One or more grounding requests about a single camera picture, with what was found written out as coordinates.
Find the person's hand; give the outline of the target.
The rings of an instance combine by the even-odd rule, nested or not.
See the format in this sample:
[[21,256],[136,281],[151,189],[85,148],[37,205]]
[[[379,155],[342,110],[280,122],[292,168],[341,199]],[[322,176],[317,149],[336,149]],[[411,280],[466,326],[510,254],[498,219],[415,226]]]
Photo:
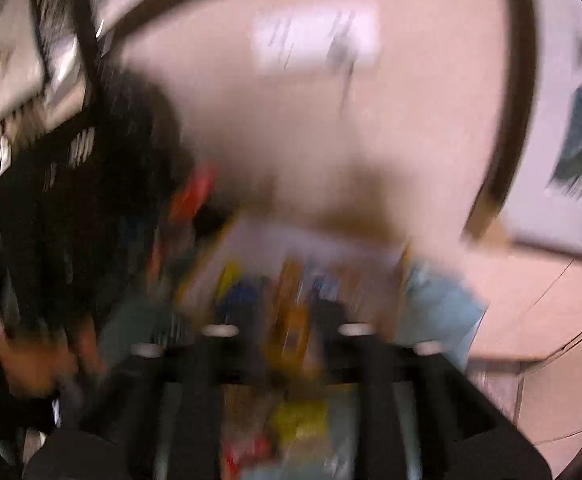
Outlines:
[[96,328],[90,315],[78,321],[73,340],[62,336],[9,336],[0,316],[0,364],[14,396],[48,396],[80,368],[93,375],[105,372]]

